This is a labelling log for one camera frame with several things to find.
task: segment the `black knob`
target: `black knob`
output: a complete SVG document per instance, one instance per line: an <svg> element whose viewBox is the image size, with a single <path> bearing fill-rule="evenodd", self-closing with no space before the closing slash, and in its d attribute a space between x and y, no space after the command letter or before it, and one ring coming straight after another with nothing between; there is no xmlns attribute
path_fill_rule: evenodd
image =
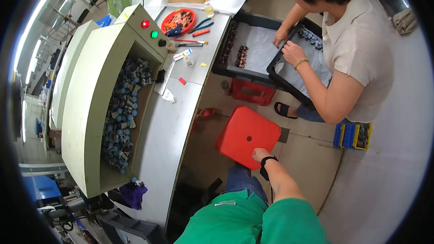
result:
<svg viewBox="0 0 434 244"><path fill-rule="evenodd" d="M158 41L158 46L160 46L160 47L166 46L166 41L165 40Z"/></svg>

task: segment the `yellow crate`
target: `yellow crate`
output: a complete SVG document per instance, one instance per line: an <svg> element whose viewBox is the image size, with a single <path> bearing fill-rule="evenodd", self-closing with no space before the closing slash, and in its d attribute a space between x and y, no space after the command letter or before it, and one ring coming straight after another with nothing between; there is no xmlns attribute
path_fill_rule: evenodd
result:
<svg viewBox="0 0 434 244"><path fill-rule="evenodd" d="M353 139L353 147L354 147L354 149L367 150L369 148L369 141L371 140L372 122L369 123L368 143L366 144L366 148L356 147L356 145L357 145L357 138L359 137L359 130L360 130L360 125L358 124L358 125L355 126L354 139Z"/></svg>
<svg viewBox="0 0 434 244"><path fill-rule="evenodd" d="M341 126L341 138L339 139L339 146L341 148L343 148L342 141L344 140L344 131L345 131L345 125L342 124L342 126Z"/></svg>

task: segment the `red plastic stool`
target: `red plastic stool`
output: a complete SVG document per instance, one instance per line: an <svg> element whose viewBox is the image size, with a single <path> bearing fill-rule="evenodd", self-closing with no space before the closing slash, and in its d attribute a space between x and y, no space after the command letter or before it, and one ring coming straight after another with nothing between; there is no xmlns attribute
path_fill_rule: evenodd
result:
<svg viewBox="0 0 434 244"><path fill-rule="evenodd" d="M247 87L251 91L264 92L264 94L262 96L246 94L241 91L243 87ZM255 84L252 82L238 80L235 78L232 78L231 91L233 99L259 104L261 106L270 105L271 100L273 100L273 96L276 93L276 89L268 88L264 85Z"/></svg>
<svg viewBox="0 0 434 244"><path fill-rule="evenodd" d="M252 158L255 148L271 152L280 127L246 106L237 106L216 140L216 149L249 169L261 164Z"/></svg>

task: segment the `glue bottle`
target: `glue bottle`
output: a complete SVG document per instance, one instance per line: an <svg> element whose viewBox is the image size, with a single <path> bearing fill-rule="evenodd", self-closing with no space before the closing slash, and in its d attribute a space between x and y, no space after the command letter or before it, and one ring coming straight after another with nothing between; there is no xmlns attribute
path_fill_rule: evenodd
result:
<svg viewBox="0 0 434 244"><path fill-rule="evenodd" d="M192 66L192 65L194 64L194 60L193 60L191 57L186 56L186 55L184 55L184 54L183 54L183 56L184 56L184 63L185 63L187 66Z"/></svg>
<svg viewBox="0 0 434 244"><path fill-rule="evenodd" d="M208 18L211 18L214 16L214 8L211 6L211 4L208 2L208 0L205 0L205 13Z"/></svg>

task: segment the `purple cloth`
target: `purple cloth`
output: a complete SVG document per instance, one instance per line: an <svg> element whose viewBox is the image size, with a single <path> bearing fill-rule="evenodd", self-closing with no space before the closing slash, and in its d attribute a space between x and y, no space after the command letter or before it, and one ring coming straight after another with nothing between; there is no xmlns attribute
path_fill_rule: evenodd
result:
<svg viewBox="0 0 434 244"><path fill-rule="evenodd" d="M136 185L136 183L129 182L119 188L121 196L124 201L131 205L131 208L140 210L142 208L142 197L148 189L144 185Z"/></svg>

